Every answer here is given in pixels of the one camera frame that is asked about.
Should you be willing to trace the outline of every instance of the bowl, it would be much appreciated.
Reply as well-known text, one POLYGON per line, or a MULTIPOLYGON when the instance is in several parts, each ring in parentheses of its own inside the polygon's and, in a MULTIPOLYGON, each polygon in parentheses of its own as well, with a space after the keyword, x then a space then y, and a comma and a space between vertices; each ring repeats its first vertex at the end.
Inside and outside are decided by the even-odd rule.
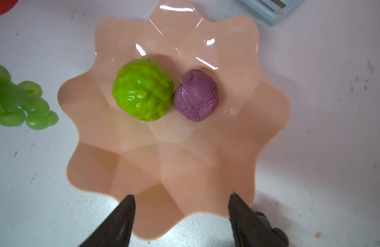
POLYGON ((133 234, 144 240, 191 214, 228 217, 234 191, 252 205, 257 157, 290 117, 286 96, 262 79, 258 43, 252 19, 210 22, 187 0, 162 0, 143 22, 101 21, 93 66, 58 92, 79 133, 68 181, 118 201, 135 195, 133 234), (112 86, 118 70, 138 57, 159 62, 176 84, 189 69, 211 75, 218 107, 202 122, 173 107, 154 122, 131 117, 117 106, 112 86))

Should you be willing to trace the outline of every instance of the light blue container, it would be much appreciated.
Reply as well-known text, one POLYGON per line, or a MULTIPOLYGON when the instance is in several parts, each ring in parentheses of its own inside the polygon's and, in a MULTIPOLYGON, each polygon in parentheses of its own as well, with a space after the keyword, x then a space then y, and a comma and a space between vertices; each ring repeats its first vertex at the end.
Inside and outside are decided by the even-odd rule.
POLYGON ((257 13, 257 18, 275 26, 303 0, 239 0, 257 13))

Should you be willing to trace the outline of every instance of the green grapes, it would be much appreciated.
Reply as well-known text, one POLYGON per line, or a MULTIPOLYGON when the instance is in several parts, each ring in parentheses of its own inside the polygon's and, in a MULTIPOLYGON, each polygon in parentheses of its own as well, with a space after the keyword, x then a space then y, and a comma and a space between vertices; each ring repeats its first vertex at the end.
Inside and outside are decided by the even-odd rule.
POLYGON ((55 112, 53 112, 53 111, 49 111, 48 112, 47 118, 48 118, 48 126, 55 125, 58 122, 58 120, 59 120, 58 115, 55 112))
POLYGON ((25 105, 22 106, 22 109, 24 109, 28 115, 39 117, 47 115, 50 107, 44 99, 37 97, 31 98, 25 105))
POLYGON ((41 98, 42 88, 31 81, 15 85, 9 72, 0 65, 0 125, 20 126, 26 122, 33 130, 55 125, 59 118, 41 98))
POLYGON ((42 95, 42 88, 34 82, 23 81, 18 85, 25 89, 31 98, 40 97, 42 95))
POLYGON ((27 125, 33 130, 43 130, 48 127, 48 117, 44 116, 27 116, 27 125))
POLYGON ((25 113, 17 107, 0 106, 0 125, 6 127, 20 126, 25 121, 25 113))

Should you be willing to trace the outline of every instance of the pink bowl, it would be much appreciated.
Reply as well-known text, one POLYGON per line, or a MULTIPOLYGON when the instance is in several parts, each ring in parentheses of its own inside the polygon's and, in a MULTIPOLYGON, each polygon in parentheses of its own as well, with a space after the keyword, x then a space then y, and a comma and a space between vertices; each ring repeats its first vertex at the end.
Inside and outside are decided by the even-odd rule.
POLYGON ((118 201, 134 194, 133 233, 145 240, 194 213, 228 217, 233 191, 251 205, 257 156, 290 117, 288 99, 262 79, 258 43, 250 18, 209 22, 189 0, 161 0, 140 23, 103 20, 94 65, 58 92, 79 132, 69 182, 118 201), (216 110, 191 122, 172 108, 146 123, 119 109, 113 81, 140 56, 159 62, 175 83, 191 68, 211 75, 219 86, 216 110))

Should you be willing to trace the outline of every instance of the bumpy green fruit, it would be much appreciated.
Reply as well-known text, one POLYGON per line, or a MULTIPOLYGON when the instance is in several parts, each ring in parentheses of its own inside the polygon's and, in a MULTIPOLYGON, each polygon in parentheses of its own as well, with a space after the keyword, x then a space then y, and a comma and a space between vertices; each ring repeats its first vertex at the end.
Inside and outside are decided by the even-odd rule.
POLYGON ((173 101, 173 80, 150 58, 135 59, 124 65, 113 84, 117 105, 143 121, 164 116, 173 101))

